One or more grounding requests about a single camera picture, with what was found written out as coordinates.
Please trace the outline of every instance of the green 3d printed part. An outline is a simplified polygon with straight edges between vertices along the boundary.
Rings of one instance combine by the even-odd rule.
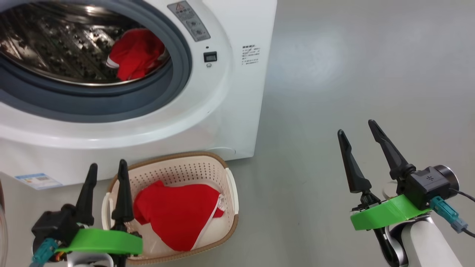
[[[429,211],[431,209],[417,209],[406,196],[400,195],[378,206],[355,213],[350,219],[355,230],[371,230],[404,222]]]
[[[80,229],[67,248],[58,248],[56,252],[94,252],[108,254],[142,254],[142,238],[126,232],[102,229]]]

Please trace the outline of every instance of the teal connector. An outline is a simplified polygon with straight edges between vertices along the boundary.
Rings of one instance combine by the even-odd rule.
[[[51,258],[55,250],[58,248],[58,244],[52,238],[47,238],[41,243],[38,250],[33,255],[31,261],[33,262],[30,266],[43,266]]]
[[[467,228],[468,224],[458,217],[458,212],[452,208],[441,197],[434,197],[430,201],[430,208],[433,209],[438,215],[444,218],[450,226],[457,232],[461,233],[462,229]]]

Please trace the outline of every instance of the floor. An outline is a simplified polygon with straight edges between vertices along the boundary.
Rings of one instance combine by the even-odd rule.
[[[389,169],[370,118],[410,162],[447,164],[474,193],[475,39],[462,30],[474,25],[474,13],[466,1],[279,1],[256,154],[229,162],[239,192],[237,230],[221,247],[160,266],[386,266],[374,235],[352,229],[349,211],[359,196],[348,191],[336,132],[346,131],[379,196]],[[7,266],[28,266],[32,223],[44,210],[75,202],[80,186],[35,191],[2,183]],[[95,189],[97,227],[107,185]],[[475,221],[472,203],[451,203]],[[471,266],[473,240],[435,221]]]

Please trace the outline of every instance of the plastic laundry basket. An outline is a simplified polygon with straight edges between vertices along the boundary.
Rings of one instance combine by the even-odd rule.
[[[238,192],[233,175],[217,155],[206,152],[182,153],[129,166],[132,200],[138,192],[161,180],[165,186],[207,184],[224,196],[225,213],[214,218],[191,251],[174,251],[155,234],[150,224],[140,225],[136,220],[126,223],[128,231],[138,231],[143,238],[143,254],[129,257],[130,264],[152,264],[191,256],[215,248],[228,240],[238,225]],[[117,175],[109,186],[102,204],[102,225],[108,230],[115,208],[119,182]]]

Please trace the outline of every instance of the washing machine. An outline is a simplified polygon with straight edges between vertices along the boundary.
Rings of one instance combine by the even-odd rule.
[[[0,2],[0,171],[35,189],[161,155],[252,157],[276,0]],[[120,80],[113,44],[147,28],[166,47]]]

